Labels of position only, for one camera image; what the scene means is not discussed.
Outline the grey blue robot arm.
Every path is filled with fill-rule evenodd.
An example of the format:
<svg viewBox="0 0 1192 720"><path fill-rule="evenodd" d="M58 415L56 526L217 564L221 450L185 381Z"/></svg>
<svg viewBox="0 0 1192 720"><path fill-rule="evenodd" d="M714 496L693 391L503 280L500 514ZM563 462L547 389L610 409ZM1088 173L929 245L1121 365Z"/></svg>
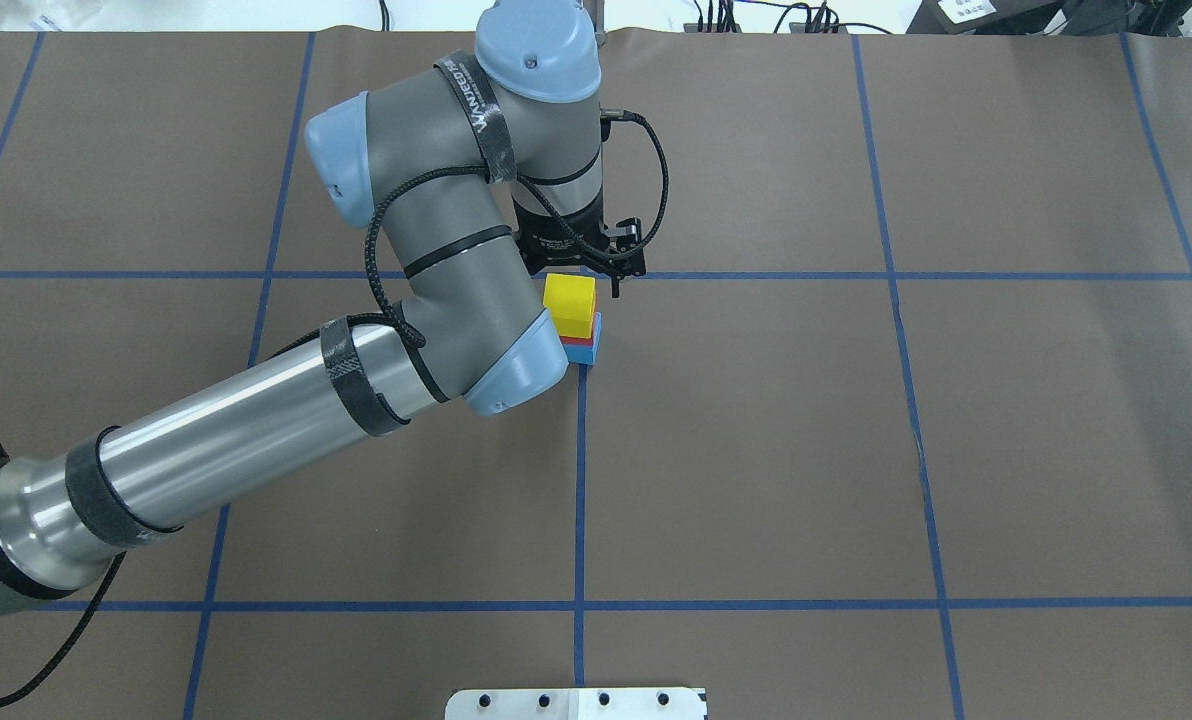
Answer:
<svg viewBox="0 0 1192 720"><path fill-rule="evenodd" d="M0 617L464 397L567 359L488 184L600 215L577 1L305 114L313 36L0 32Z"/></svg>

